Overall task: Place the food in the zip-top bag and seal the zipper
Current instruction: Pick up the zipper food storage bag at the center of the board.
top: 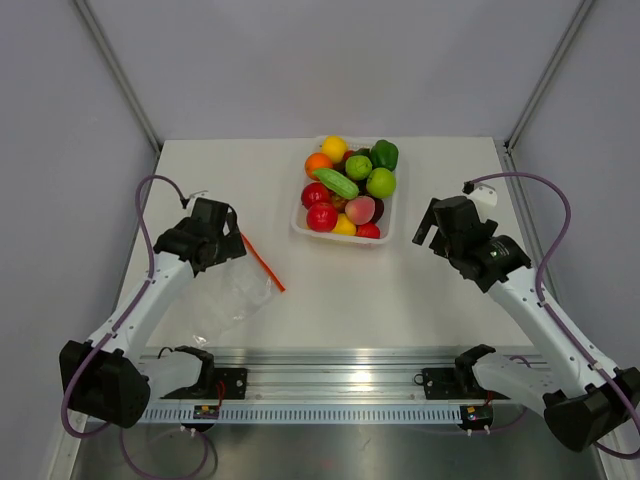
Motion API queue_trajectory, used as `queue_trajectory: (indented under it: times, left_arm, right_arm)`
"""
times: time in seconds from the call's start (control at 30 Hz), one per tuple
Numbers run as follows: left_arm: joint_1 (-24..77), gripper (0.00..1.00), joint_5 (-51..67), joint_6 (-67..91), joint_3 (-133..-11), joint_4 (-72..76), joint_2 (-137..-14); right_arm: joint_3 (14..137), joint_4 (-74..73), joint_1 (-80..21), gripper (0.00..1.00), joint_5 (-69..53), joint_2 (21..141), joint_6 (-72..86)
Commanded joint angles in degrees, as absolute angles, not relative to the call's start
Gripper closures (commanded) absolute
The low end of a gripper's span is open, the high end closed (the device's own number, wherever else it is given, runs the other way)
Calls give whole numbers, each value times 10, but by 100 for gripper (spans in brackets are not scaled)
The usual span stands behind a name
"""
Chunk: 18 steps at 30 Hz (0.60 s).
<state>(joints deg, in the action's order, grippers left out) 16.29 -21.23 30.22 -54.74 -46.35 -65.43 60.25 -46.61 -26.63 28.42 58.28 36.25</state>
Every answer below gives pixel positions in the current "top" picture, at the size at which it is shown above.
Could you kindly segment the pink peach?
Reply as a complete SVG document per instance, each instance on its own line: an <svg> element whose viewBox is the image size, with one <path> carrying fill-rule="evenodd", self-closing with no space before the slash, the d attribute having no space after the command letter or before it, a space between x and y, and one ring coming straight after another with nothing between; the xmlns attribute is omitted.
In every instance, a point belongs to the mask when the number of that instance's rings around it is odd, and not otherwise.
<svg viewBox="0 0 640 480"><path fill-rule="evenodd" d="M376 205L373 198L360 196L350 200L345 206L345 215L355 225L363 225L371 221Z"/></svg>

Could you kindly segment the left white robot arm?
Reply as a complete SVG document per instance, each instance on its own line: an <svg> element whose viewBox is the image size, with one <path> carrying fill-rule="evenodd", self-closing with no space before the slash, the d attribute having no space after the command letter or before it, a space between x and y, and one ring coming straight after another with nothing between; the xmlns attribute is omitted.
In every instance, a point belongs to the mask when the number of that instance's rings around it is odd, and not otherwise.
<svg viewBox="0 0 640 480"><path fill-rule="evenodd" d="M73 410L130 428L156 399L225 393L214 356L196 347L178 346L152 361L141 360L179 294L207 269L246 254L230 205L204 197L184 205L189 215L146 244L148 269L125 304L85 342L68 341L61 350L63 413Z"/></svg>

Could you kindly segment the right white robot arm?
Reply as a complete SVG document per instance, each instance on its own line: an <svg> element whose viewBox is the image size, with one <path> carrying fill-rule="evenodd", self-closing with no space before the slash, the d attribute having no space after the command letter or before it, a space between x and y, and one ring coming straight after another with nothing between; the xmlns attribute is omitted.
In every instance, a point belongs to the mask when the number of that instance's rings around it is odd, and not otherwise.
<svg viewBox="0 0 640 480"><path fill-rule="evenodd" d="M639 405L639 370L622 369L600 352L557 302L539 299L536 271L497 224L482 220L468 196L434 198L413 241L435 233L430 249L496 302L542 355L548 373L509 361L480 344L459 354L450 390L507 397L541 416L566 448L581 452L630 420Z"/></svg>

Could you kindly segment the green cucumber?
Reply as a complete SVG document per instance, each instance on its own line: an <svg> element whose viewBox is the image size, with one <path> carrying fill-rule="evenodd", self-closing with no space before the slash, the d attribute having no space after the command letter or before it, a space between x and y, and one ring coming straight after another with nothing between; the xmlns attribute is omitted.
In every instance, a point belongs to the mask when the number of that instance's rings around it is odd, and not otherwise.
<svg viewBox="0 0 640 480"><path fill-rule="evenodd" d="M359 195L359 187L334 169L319 169L315 171L315 175L329 190L347 200L353 200Z"/></svg>

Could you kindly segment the clear zip top bag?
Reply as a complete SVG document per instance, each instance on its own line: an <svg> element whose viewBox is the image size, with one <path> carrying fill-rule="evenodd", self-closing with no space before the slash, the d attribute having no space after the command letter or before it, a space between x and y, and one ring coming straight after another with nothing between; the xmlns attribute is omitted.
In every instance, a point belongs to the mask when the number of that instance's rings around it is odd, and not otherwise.
<svg viewBox="0 0 640 480"><path fill-rule="evenodd" d="M186 320L193 345L211 345L232 328L252 320L286 287L246 236L246 255L199 275L181 292L175 306Z"/></svg>

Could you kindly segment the red apple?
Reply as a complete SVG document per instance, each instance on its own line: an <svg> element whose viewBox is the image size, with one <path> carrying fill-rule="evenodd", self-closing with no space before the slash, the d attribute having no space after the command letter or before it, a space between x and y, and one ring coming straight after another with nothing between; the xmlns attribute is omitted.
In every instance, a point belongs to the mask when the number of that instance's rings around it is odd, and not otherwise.
<svg viewBox="0 0 640 480"><path fill-rule="evenodd" d="M310 206L306 214L307 227L315 232L328 233L337 225L338 211L330 204L317 202Z"/></svg>
<svg viewBox="0 0 640 480"><path fill-rule="evenodd" d="M313 182L303 188L300 200L304 208L309 210L317 203L330 203L331 194L325 185L320 182Z"/></svg>

